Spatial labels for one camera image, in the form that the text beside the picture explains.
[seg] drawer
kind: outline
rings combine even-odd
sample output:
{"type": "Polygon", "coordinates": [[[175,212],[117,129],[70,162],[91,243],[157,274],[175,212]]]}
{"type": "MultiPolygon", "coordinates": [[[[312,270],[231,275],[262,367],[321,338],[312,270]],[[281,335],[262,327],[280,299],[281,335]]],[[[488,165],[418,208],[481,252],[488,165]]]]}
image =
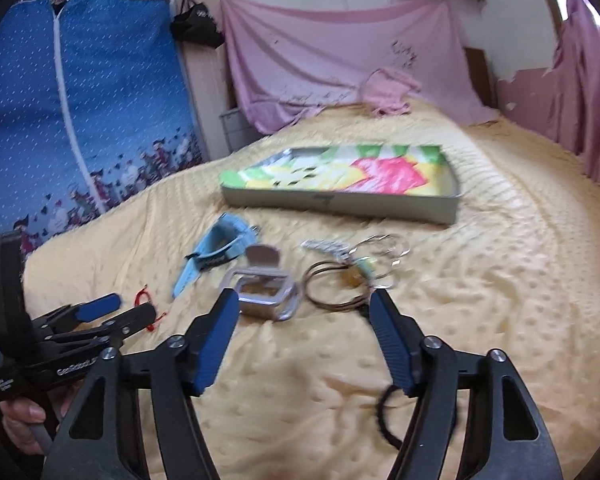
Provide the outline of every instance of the drawer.
{"type": "Polygon", "coordinates": [[[226,142],[232,153],[237,152],[249,144],[253,144],[256,140],[260,140],[261,138],[262,135],[259,134],[255,128],[244,128],[226,134],[226,142]]]}
{"type": "Polygon", "coordinates": [[[222,119],[225,133],[251,128],[249,121],[247,121],[247,118],[238,108],[234,108],[233,110],[221,114],[220,118],[222,119]]]}

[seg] blue gripper pad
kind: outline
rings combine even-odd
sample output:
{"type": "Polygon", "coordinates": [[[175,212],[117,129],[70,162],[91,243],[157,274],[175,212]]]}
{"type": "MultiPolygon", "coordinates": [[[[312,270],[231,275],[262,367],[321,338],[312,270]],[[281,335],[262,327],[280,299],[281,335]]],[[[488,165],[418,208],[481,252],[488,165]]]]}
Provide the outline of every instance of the blue gripper pad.
{"type": "Polygon", "coordinates": [[[120,308],[122,301],[117,294],[107,294],[97,300],[83,303],[75,314],[75,319],[83,323],[95,321],[120,308]]]}
{"type": "Polygon", "coordinates": [[[211,311],[198,316],[187,330],[185,338],[189,342],[189,351],[198,355],[198,368],[192,381],[194,396],[202,395],[205,388],[216,381],[239,315],[238,294],[226,288],[211,311]]]}
{"type": "Polygon", "coordinates": [[[371,295],[369,321],[394,384],[407,396],[416,396],[417,386],[423,380],[420,341],[424,338],[417,323],[398,312],[385,290],[371,295]]]}

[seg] human hand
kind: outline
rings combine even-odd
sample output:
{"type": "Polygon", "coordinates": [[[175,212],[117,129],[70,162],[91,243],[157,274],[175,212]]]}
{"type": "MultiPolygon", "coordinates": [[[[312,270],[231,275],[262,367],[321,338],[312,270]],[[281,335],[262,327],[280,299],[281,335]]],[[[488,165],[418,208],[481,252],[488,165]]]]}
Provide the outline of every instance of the human hand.
{"type": "MultiPolygon", "coordinates": [[[[69,410],[75,394],[80,389],[80,383],[72,384],[62,400],[60,415],[63,418],[69,410]]],[[[20,397],[4,400],[0,403],[2,410],[2,426],[9,439],[21,452],[28,455],[42,455],[40,444],[36,441],[29,424],[41,424],[46,419],[45,410],[32,400],[20,397]]]]}

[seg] blue watch strap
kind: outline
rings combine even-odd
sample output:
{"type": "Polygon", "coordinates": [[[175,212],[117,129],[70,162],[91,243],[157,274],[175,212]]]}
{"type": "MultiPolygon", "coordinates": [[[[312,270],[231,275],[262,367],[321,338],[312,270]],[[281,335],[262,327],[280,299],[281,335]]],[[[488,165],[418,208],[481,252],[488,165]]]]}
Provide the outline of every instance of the blue watch strap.
{"type": "Polygon", "coordinates": [[[187,263],[173,288],[173,297],[177,298],[189,283],[195,282],[200,272],[244,254],[247,247],[256,243],[257,236],[257,232],[239,216],[222,214],[194,251],[186,256],[187,263]]]}

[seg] brown bracelet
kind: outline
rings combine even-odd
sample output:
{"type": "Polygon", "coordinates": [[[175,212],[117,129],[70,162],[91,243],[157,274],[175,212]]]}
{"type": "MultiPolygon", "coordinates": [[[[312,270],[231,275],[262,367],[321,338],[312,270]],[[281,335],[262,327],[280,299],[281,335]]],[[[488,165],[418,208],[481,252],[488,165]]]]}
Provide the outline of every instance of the brown bracelet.
{"type": "Polygon", "coordinates": [[[346,312],[347,310],[354,310],[360,308],[368,303],[369,295],[372,292],[372,288],[369,283],[365,282],[364,286],[367,288],[366,294],[356,296],[350,301],[344,303],[328,303],[327,301],[316,300],[309,292],[309,282],[312,278],[323,272],[331,272],[334,270],[346,270],[349,269],[347,264],[341,264],[333,261],[322,261],[313,264],[309,267],[302,275],[302,291],[304,296],[311,301],[315,306],[330,310],[332,312],[346,312]]]}

